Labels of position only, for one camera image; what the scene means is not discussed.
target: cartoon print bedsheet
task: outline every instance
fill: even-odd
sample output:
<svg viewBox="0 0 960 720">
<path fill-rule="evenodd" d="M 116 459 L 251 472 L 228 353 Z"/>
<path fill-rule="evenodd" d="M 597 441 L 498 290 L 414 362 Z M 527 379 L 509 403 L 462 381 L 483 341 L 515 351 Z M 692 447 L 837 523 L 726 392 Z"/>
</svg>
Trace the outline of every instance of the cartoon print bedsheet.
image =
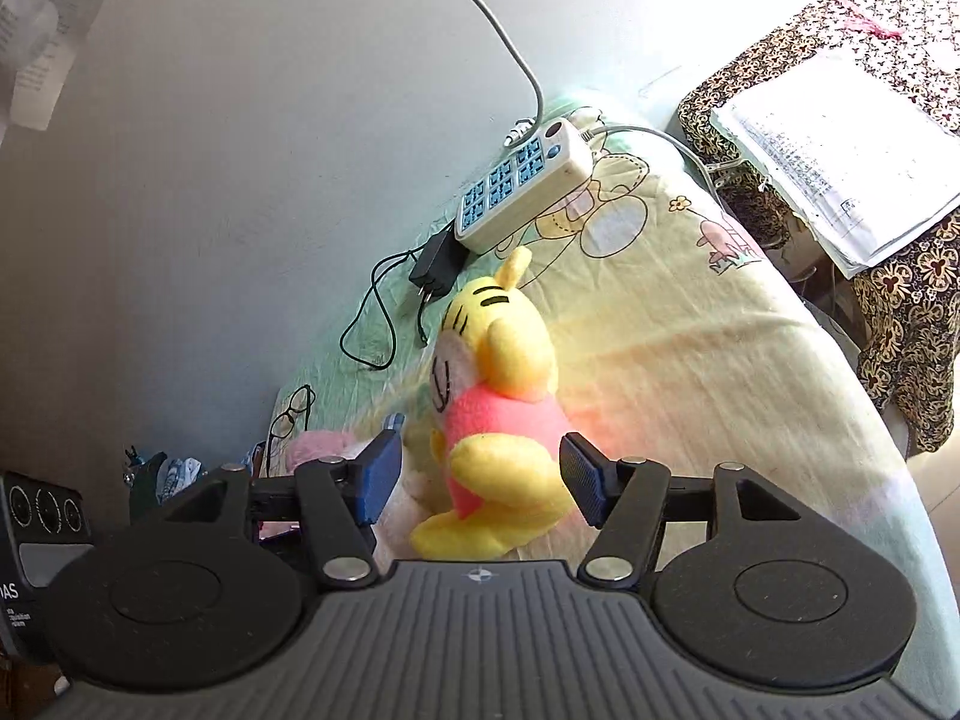
<svg viewBox="0 0 960 720">
<path fill-rule="evenodd" d="M 554 115 L 580 129 L 616 123 L 608 103 L 589 102 L 569 101 Z M 920 610 L 896 679 L 952 715 L 960 709 L 960 618 L 947 570 L 904 460 L 842 352 L 736 219 L 683 171 L 672 146 L 638 133 L 590 146 L 589 181 L 478 258 L 460 284 L 528 245 L 534 259 L 523 290 L 550 329 L 558 398 L 576 429 L 609 457 L 645 456 L 680 475 L 709 476 L 717 463 L 741 461 L 894 562 Z M 451 201 L 448 213 L 455 208 Z M 386 413 L 405 413 L 397 494 L 410 507 L 381 538 L 390 554 L 409 557 L 411 522 L 449 504 L 429 450 L 431 351 L 416 339 L 419 300 L 399 271 L 382 295 L 397 326 L 390 370 L 344 358 L 331 328 L 278 394 L 275 413 L 304 383 L 317 393 L 316 426 L 371 437 Z M 425 313 L 431 335 L 448 300 Z M 368 305 L 349 340 L 366 357 L 387 343 L 373 311 Z M 285 445 L 275 446 L 275 467 Z M 570 527 L 520 557 L 579 560 L 589 532 Z M 675 553 L 697 538 L 678 529 L 666 548 Z"/>
</svg>

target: black cable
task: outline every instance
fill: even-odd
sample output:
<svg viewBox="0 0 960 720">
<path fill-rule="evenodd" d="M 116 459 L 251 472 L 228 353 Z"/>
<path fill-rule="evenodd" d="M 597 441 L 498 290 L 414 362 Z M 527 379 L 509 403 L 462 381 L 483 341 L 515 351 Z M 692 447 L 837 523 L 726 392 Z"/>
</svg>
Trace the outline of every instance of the black cable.
<svg viewBox="0 0 960 720">
<path fill-rule="evenodd" d="M 424 308 L 429 301 L 430 293 L 424 293 L 424 296 L 421 298 L 421 307 L 416 309 L 416 331 L 421 337 L 421 345 L 424 348 L 426 348 L 426 346 L 430 343 L 430 338 L 426 335 L 426 331 L 424 330 Z"/>
<path fill-rule="evenodd" d="M 390 313 L 387 311 L 387 307 L 383 303 L 383 298 L 380 297 L 379 290 L 376 287 L 380 283 L 380 281 L 383 280 L 384 276 L 386 276 L 390 271 L 392 271 L 395 268 L 399 268 L 408 259 L 413 258 L 416 260 L 416 252 L 423 251 L 425 246 L 426 244 L 424 244 L 422 247 L 408 248 L 408 250 L 406 251 L 397 252 L 397 254 L 391 254 L 389 257 L 384 257 L 376 265 L 373 266 L 373 270 L 370 271 L 370 288 L 368 288 L 366 295 L 363 296 L 363 300 L 360 301 L 360 308 L 357 309 L 357 313 L 356 313 L 356 316 L 353 318 L 353 321 L 349 325 L 347 325 L 347 329 L 344 330 L 344 332 L 340 336 L 340 351 L 343 352 L 344 355 L 349 357 L 350 360 L 353 360 L 354 362 L 360 362 L 361 365 L 366 365 L 368 368 L 371 368 L 372 370 L 387 370 L 387 368 L 390 367 L 394 362 L 394 357 L 397 357 L 397 330 L 395 330 L 394 322 L 392 321 L 392 319 L 390 319 Z M 385 265 L 387 262 L 390 262 L 391 260 L 397 260 L 397 261 L 387 266 L 387 268 L 384 269 L 382 274 L 377 274 L 376 272 L 377 269 Z M 365 360 L 362 357 L 357 357 L 354 354 L 350 354 L 350 352 L 347 351 L 347 348 L 344 346 L 344 341 L 347 339 L 347 335 L 349 335 L 349 332 L 352 331 L 354 327 L 356 327 L 357 322 L 360 322 L 360 317 L 363 314 L 363 309 L 366 306 L 367 301 L 370 299 L 371 293 L 373 293 L 373 297 L 376 298 L 376 303 L 380 307 L 380 312 L 381 314 L 383 314 L 384 319 L 387 320 L 387 328 L 390 330 L 390 356 L 387 357 L 386 362 L 373 362 L 373 360 Z"/>
</svg>

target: yellow plush toy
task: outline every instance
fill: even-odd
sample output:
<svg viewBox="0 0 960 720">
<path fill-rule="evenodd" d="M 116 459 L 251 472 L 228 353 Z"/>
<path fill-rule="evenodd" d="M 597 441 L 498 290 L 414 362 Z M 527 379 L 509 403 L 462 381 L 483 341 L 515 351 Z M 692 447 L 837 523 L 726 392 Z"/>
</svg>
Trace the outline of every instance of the yellow plush toy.
<svg viewBox="0 0 960 720">
<path fill-rule="evenodd" d="M 453 510 L 410 536 L 431 560 L 500 557 L 575 506 L 557 464 L 571 428 L 554 397 L 553 344 L 517 290 L 530 257 L 517 247 L 493 278 L 470 281 L 440 323 L 430 389 L 443 432 L 434 431 L 431 449 Z"/>
</svg>

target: pink plush shirt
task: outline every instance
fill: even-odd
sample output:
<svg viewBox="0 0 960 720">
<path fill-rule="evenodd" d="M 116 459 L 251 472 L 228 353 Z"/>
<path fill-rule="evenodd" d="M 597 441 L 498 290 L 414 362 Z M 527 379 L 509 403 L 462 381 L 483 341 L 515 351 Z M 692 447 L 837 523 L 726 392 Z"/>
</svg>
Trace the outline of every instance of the pink plush shirt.
<svg viewBox="0 0 960 720">
<path fill-rule="evenodd" d="M 480 433 L 506 433 L 525 436 L 542 445 L 556 459 L 560 439 L 572 428 L 553 395 L 538 403 L 514 400 L 497 394 L 484 384 L 467 389 L 453 401 L 446 413 L 443 433 L 448 453 L 467 436 Z M 448 476 L 446 484 L 453 499 L 453 508 L 462 518 L 473 514 L 483 498 L 467 490 Z"/>
</svg>

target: plush toy ear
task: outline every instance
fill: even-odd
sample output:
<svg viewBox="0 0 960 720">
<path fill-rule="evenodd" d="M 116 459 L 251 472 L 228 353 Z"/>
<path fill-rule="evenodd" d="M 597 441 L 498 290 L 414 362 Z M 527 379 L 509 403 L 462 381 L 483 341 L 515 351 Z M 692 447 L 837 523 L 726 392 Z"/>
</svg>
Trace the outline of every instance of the plush toy ear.
<svg viewBox="0 0 960 720">
<path fill-rule="evenodd" d="M 505 290 L 512 290 L 517 284 L 520 284 L 520 277 L 530 265 L 533 259 L 533 253 L 527 247 L 517 247 L 510 256 L 504 260 L 500 270 L 493 274 L 493 281 L 501 285 Z"/>
</svg>

